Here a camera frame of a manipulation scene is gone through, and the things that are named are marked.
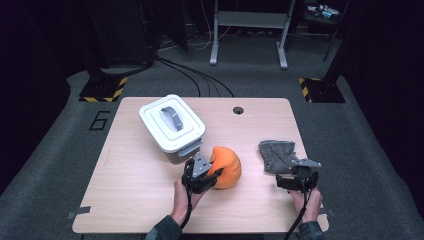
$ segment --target yellow and black tape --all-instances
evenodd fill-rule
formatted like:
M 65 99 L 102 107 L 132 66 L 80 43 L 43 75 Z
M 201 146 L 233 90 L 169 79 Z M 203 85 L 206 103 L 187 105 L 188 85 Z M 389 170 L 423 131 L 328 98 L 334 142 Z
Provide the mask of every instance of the yellow and black tape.
M 306 85 L 306 80 L 321 81 L 320 78 L 299 78 L 300 88 L 302 89 L 303 97 L 306 102 L 312 102 L 310 90 Z
M 108 96 L 108 97 L 96 97 L 96 96 L 80 97 L 79 101 L 82 101 L 82 102 L 116 102 L 119 99 L 119 96 L 121 96 L 122 91 L 124 90 L 124 86 L 127 83 L 127 80 L 128 80 L 128 78 L 123 78 L 119 82 L 119 85 L 118 85 L 115 93 L 113 94 L 113 96 Z

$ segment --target gray cloth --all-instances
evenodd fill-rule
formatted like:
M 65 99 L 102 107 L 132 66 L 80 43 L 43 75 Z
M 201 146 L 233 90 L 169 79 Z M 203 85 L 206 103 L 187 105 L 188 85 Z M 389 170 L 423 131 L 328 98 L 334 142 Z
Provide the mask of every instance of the gray cloth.
M 292 160 L 299 160 L 294 152 L 295 143 L 289 141 L 266 140 L 259 143 L 259 151 L 264 159 L 265 172 L 287 174 L 296 166 Z

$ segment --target white plastic container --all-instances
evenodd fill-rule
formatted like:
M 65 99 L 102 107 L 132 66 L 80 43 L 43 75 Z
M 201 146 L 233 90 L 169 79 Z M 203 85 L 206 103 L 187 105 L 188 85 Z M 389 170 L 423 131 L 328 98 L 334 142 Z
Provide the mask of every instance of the white plastic container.
M 168 95 L 141 107 L 140 117 L 156 143 L 173 164 L 194 156 L 206 127 L 177 95 Z

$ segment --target container lid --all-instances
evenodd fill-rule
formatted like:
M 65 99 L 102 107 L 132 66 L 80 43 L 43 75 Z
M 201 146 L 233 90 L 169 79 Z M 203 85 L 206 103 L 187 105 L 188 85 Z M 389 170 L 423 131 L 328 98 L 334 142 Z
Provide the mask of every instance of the container lid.
M 202 137 L 206 127 L 177 95 L 168 95 L 141 107 L 140 117 L 160 148 L 176 152 Z

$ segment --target orange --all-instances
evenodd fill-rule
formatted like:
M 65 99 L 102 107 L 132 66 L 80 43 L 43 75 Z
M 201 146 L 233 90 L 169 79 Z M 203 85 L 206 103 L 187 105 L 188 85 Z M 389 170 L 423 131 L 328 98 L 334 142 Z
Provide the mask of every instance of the orange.
M 207 173 L 208 176 L 212 175 L 216 170 L 223 168 L 221 175 L 217 179 L 215 188 L 230 188 L 240 179 L 241 162 L 233 150 L 227 147 L 215 146 L 209 162 L 212 162 L 212 167 Z

